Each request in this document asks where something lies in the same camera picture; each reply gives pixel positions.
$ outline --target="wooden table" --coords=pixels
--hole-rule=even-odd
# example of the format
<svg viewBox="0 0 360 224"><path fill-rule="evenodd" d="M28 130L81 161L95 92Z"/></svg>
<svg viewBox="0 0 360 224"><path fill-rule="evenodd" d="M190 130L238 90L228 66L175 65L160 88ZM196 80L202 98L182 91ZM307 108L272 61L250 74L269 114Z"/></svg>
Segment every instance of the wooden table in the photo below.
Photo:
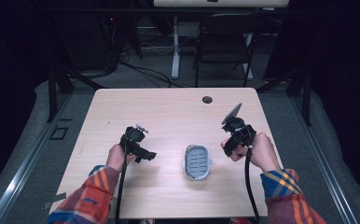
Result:
<svg viewBox="0 0 360 224"><path fill-rule="evenodd" d="M204 103L205 96L213 101ZM157 152L157 156L128 167L120 218L253 217L244 183L244 159L233 162L220 147L229 137L221 122L240 102L238 117L272 138L254 89L96 91L58 194L69 195L78 189L95 165L105 164L110 147L119 142L125 129L140 124L149 130L141 147ZM210 174L202 181L184 175L183 160L189 145L207 147L213 161ZM266 216L261 171L253 164L250 171L258 212ZM110 217L114 217L116 202L115 196ZM59 203L52 205L51 212Z"/></svg>

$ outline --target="metal rail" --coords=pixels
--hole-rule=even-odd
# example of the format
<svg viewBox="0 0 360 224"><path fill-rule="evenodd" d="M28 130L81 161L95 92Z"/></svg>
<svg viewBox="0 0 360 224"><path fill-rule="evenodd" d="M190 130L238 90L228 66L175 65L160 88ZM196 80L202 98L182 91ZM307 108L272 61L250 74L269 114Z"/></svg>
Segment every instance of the metal rail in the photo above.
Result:
<svg viewBox="0 0 360 224"><path fill-rule="evenodd" d="M38 137L34 149L26 156L20 169L9 183L5 193L3 194L2 199L0 200L0 223L5 222L5 219L12 205L17 200L23 186L28 180L29 175L32 173L35 164L37 163L42 151L44 150L43 146L49 138L49 134L52 133L52 131L55 129L56 123L58 122L61 113L69 103L70 98L71 95L65 94L60 100L57 116L54 117L51 123L48 123L46 125L46 127Z"/></svg>
<svg viewBox="0 0 360 224"><path fill-rule="evenodd" d="M352 211L352 208L349 206L346 196L344 195L342 188L337 181L337 178L334 176L333 171L331 170L331 166L328 163L328 160L325 157L325 153L322 150L319 141L317 140L312 126L308 126L305 123L301 113L300 113L300 104L298 99L294 97L289 98L290 103L293 106L294 110L296 110L297 117L302 124L305 132L307 133L309 139L311 140L313 147L313 157L319 167L320 172L322 173L323 179L327 184L328 190L331 193L331 196L334 200L335 205L338 208L339 214L342 217L343 223L356 224L357 219Z"/></svg>

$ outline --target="finger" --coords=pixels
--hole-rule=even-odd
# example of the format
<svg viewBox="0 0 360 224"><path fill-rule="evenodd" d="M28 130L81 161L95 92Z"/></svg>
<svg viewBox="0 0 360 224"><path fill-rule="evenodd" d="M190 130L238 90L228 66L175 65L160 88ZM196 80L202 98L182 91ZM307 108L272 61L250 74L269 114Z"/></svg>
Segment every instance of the finger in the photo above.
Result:
<svg viewBox="0 0 360 224"><path fill-rule="evenodd" d="M223 141L220 143L220 146L221 146L221 147L224 147L224 146L226 145L226 143L227 143L228 140L229 140L229 138L223 140Z"/></svg>
<svg viewBox="0 0 360 224"><path fill-rule="evenodd" d="M232 154L229 156L233 161L238 161L244 157L247 153L246 147L237 147L232 151Z"/></svg>

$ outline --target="black cable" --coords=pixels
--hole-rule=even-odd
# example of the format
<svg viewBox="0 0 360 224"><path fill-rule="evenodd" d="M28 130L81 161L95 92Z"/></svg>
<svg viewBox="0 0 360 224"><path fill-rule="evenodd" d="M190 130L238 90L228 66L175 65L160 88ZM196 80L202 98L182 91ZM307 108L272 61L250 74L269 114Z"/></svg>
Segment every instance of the black cable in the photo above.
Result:
<svg viewBox="0 0 360 224"><path fill-rule="evenodd" d="M248 147L247 149L247 154L246 154L246 161L244 164L244 178L246 181L246 188L247 188L247 193L249 194L249 198L250 198L250 203L253 206L253 211L255 213L255 218L249 218L250 221L252 221L253 223L257 224L259 223L259 214L258 214L258 210L256 209L256 201L254 199L253 196L253 192L252 192L252 187L250 185L250 159L252 158L252 148L253 147Z"/></svg>
<svg viewBox="0 0 360 224"><path fill-rule="evenodd" d="M125 179L125 173L127 172L127 155L128 155L128 144L127 141L124 141L124 162L122 163L122 172L121 172L121 178L119 180L119 186L118 186L118 196L117 196L117 206L116 206L116 224L119 224L119 209L121 207L121 198L122 198L122 189L124 188L124 179Z"/></svg>

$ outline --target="plaid sleeve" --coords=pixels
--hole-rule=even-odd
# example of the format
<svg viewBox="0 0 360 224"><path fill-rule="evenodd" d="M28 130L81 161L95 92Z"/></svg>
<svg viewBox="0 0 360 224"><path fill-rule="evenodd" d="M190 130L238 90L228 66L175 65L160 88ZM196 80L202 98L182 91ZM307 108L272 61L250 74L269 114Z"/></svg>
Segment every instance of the plaid sleeve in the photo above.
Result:
<svg viewBox="0 0 360 224"><path fill-rule="evenodd" d="M268 220L274 223L325 223L306 202L295 170L269 171L261 175L268 207Z"/></svg>
<svg viewBox="0 0 360 224"><path fill-rule="evenodd" d="M298 175L295 170L283 169L261 174L265 198L284 195L302 194L298 185Z"/></svg>
<svg viewBox="0 0 360 224"><path fill-rule="evenodd" d="M106 223L119 172L108 166L95 166L90 176L53 211L47 223Z"/></svg>

